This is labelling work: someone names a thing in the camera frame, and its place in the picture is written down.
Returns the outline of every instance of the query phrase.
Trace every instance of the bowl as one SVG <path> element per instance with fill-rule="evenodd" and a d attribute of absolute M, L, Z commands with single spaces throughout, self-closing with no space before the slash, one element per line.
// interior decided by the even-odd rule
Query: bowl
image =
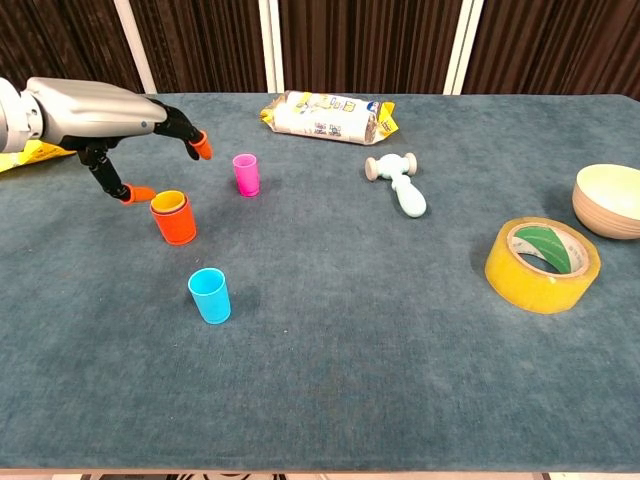
<path fill-rule="evenodd" d="M 589 165 L 578 172 L 573 209 L 589 230 L 603 237 L 640 238 L 640 170 Z"/>

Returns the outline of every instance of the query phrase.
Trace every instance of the curtain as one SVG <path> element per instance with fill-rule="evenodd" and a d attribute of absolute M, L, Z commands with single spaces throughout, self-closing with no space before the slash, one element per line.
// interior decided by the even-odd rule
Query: curtain
<path fill-rule="evenodd" d="M 256 0 L 131 0 L 159 92 L 266 92 Z"/>
<path fill-rule="evenodd" d="M 2 0 L 0 76 L 100 80 L 141 92 L 113 0 Z"/>
<path fill-rule="evenodd" d="M 463 93 L 640 100 L 640 0 L 486 0 Z"/>
<path fill-rule="evenodd" d="M 285 87 L 442 93 L 461 0 L 280 0 Z"/>

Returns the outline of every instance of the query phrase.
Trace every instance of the plastic bag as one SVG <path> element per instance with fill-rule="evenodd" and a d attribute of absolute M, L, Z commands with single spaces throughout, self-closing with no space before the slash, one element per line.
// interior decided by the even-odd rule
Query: plastic bag
<path fill-rule="evenodd" d="M 392 102 L 369 102 L 338 95 L 288 91 L 260 112 L 274 132 L 373 145 L 398 126 Z"/>

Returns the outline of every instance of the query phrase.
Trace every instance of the white toy hammer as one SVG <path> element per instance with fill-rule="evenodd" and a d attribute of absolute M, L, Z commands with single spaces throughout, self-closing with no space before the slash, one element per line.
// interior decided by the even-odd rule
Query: white toy hammer
<path fill-rule="evenodd" d="M 370 181 L 382 177 L 391 180 L 391 188 L 398 195 L 398 201 L 404 213 L 417 218 L 427 210 L 427 202 L 420 191 L 411 184 L 411 179 L 404 175 L 414 175 L 418 170 L 418 162 L 413 153 L 407 153 L 404 157 L 390 153 L 380 160 L 373 157 L 367 158 L 364 170 Z"/>

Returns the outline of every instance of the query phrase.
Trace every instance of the stacked cups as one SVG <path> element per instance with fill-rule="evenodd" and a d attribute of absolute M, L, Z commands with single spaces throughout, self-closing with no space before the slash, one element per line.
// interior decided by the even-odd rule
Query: stacked cups
<path fill-rule="evenodd" d="M 153 215 L 160 233 L 170 245 L 184 245 L 196 236 L 196 220 L 189 197 L 178 190 L 161 192 L 151 200 Z"/>

